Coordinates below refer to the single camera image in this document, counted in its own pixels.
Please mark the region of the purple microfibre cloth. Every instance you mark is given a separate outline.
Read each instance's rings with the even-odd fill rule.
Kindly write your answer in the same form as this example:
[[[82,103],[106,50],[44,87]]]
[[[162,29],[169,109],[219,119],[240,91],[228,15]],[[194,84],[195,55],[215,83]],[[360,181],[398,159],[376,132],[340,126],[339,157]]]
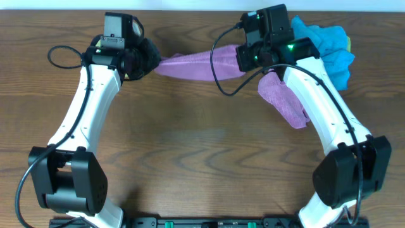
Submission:
[[[213,64],[218,80],[236,79],[244,75],[237,64],[236,47],[226,45],[214,50]],[[163,57],[154,71],[176,79],[213,82],[209,55],[210,52],[205,51],[188,55],[174,54],[170,58]],[[259,80],[258,93],[276,108],[291,127],[301,129],[310,121],[297,96],[278,78],[278,73],[274,70],[269,70]]]

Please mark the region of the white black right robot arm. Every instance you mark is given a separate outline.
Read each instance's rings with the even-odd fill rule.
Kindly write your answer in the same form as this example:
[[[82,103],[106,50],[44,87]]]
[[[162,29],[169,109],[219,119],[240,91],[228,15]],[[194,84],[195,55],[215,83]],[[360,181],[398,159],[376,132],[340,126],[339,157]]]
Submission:
[[[325,158],[313,172],[315,193],[299,211],[300,225],[356,225],[361,201],[382,188],[392,151],[388,139],[372,136],[352,114],[311,39],[294,37],[284,4],[244,13],[238,28],[246,35],[236,49],[240,70],[284,67],[280,80],[297,96],[323,146]]]

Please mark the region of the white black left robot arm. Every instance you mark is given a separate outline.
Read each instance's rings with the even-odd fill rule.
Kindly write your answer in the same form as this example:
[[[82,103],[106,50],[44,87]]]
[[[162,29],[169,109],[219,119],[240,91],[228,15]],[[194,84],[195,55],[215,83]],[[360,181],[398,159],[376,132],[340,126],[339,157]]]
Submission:
[[[161,56],[135,16],[107,12],[104,32],[80,58],[80,81],[67,114],[45,147],[33,147],[26,177],[42,208],[70,216],[60,227],[123,227],[123,210],[107,197],[96,158],[109,107],[124,81],[143,78]]]

